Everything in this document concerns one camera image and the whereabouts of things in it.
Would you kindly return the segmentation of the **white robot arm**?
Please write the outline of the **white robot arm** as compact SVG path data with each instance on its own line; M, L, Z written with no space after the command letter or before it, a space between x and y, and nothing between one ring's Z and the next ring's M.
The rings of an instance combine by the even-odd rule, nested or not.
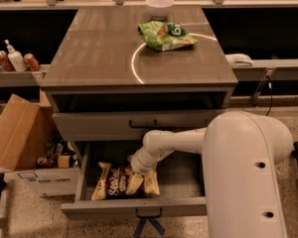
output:
M132 156L131 169L146 175L175 151L202 156L210 238L288 238L275 171L293 151L284 123L229 111L206 128L153 130Z

